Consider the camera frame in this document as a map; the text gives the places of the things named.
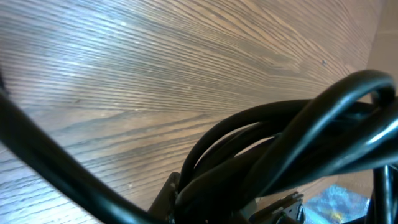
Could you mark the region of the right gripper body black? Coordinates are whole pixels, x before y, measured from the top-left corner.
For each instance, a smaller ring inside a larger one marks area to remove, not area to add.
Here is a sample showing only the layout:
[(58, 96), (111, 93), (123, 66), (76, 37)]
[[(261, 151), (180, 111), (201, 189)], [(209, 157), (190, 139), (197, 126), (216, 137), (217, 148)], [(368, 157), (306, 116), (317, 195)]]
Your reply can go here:
[(303, 194), (294, 192), (251, 215), (252, 224), (304, 224)]

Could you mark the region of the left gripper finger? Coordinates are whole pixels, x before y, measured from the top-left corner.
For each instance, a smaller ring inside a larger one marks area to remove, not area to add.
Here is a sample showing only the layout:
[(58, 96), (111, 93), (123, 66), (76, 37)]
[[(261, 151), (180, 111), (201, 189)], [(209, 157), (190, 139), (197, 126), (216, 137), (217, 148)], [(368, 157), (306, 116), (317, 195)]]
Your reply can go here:
[(148, 209), (149, 214), (167, 223), (175, 223), (174, 206), (178, 195), (179, 180), (180, 174), (178, 172), (172, 172), (169, 175), (154, 202)]

